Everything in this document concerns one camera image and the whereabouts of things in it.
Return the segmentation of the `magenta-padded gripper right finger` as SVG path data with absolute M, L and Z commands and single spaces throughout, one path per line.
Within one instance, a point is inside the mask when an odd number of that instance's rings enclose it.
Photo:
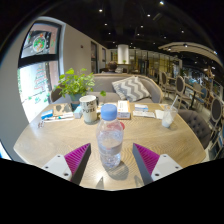
M 182 169 L 168 154 L 158 155 L 139 144 L 133 144 L 132 152 L 145 185 Z

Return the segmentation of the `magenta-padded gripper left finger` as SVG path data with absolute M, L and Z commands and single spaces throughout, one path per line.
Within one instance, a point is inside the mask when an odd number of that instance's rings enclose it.
M 91 144 L 87 143 L 66 155 L 57 154 L 42 169 L 79 185 L 91 154 Z

